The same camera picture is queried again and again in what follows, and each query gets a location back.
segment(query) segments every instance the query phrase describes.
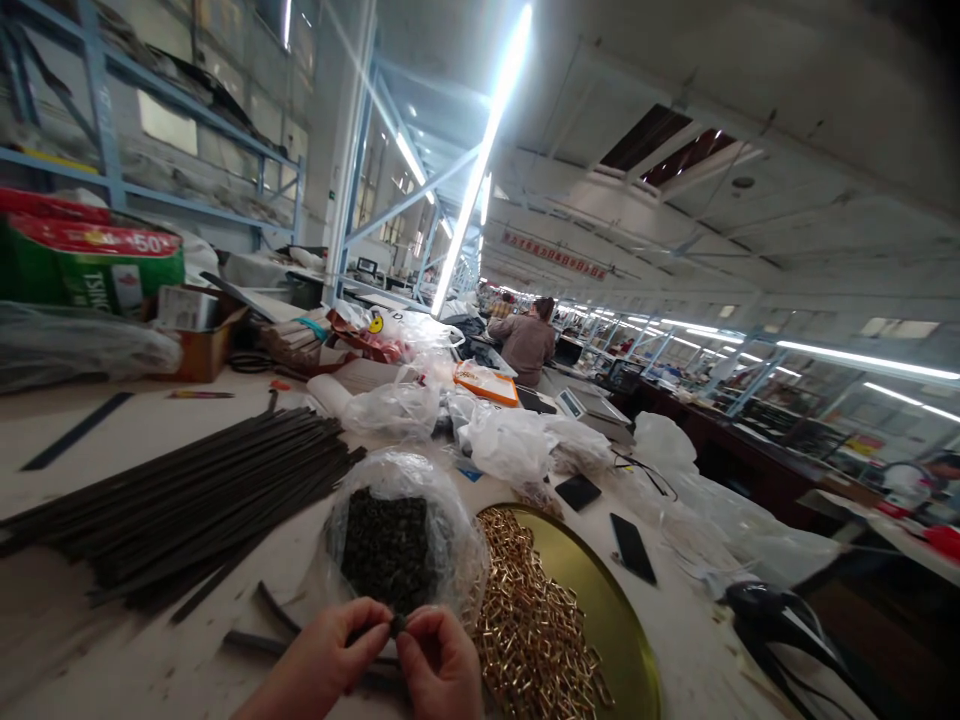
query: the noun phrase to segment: black phone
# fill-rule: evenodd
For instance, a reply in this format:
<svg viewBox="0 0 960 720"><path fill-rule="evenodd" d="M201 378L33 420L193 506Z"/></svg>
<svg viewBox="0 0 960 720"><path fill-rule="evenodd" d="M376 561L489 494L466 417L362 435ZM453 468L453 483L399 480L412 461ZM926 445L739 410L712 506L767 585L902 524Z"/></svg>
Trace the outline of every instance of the black phone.
<svg viewBox="0 0 960 720"><path fill-rule="evenodd" d="M613 522L613 534L617 536L617 545L620 546L620 560L623 566L641 580L646 580L656 586L657 576L653 572L653 565L647 557L647 549L643 546L643 538L637 526L619 515L610 513Z"/></svg>
<svg viewBox="0 0 960 720"><path fill-rule="evenodd" d="M580 512L600 497L601 493L600 488L583 475L577 474L557 485L557 495L566 500L567 505Z"/></svg>

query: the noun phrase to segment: digital scale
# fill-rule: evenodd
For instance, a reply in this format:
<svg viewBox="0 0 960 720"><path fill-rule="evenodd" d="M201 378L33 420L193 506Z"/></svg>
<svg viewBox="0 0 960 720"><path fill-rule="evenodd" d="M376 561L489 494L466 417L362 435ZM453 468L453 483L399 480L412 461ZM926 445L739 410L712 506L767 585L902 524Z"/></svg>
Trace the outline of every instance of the digital scale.
<svg viewBox="0 0 960 720"><path fill-rule="evenodd" d="M600 393L599 388L590 385L568 386L557 395L557 405L567 417L593 428L611 442L630 447L633 445L633 436L627 431L630 419Z"/></svg>

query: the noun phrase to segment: ceiling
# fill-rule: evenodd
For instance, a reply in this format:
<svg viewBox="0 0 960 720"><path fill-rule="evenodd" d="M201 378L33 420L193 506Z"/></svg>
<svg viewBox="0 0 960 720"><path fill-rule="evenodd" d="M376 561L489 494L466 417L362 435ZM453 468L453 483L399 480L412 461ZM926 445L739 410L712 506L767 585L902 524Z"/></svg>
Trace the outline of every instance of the ceiling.
<svg viewBox="0 0 960 720"><path fill-rule="evenodd" d="M408 120L428 174L482 135L483 97L521 5L380 4L381 56L448 85L427 97L386 75L391 93L419 103ZM957 317L956 114L918 33L866 5L535 3L491 161L508 199L492 201L484 275L620 309L780 295L794 307L853 298L899 308L895 317ZM658 104L691 122L631 170L605 170ZM737 142L658 188L642 182L708 128ZM455 211L462 181L440 194ZM609 272L600 281L506 245L504 228ZM949 317L926 317L938 313Z"/></svg>

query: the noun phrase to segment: gold chain link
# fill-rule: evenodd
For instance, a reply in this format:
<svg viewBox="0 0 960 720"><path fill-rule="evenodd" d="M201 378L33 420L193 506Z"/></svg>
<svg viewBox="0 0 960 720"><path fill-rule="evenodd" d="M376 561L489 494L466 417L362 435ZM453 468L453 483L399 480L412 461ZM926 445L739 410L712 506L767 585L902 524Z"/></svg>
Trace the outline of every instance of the gold chain link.
<svg viewBox="0 0 960 720"><path fill-rule="evenodd" d="M477 622L483 679L508 718L593 718L615 704L602 660L583 636L586 617L572 590L543 571L533 531L509 510L478 515L490 545L490 574Z"/></svg>

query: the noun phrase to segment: round gold tray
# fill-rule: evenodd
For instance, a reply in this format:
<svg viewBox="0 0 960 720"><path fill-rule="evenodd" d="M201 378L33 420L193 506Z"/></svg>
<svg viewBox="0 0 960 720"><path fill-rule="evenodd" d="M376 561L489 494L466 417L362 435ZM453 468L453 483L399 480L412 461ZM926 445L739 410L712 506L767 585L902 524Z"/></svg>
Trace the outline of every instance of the round gold tray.
<svg viewBox="0 0 960 720"><path fill-rule="evenodd" d="M600 654L603 677L616 701L609 709L598 703L597 717L659 720L660 674L653 650L603 560L560 520L540 510L518 503L493 507L510 510L517 522L533 531L533 546L544 572L577 594L577 604L586 614L587 645Z"/></svg>

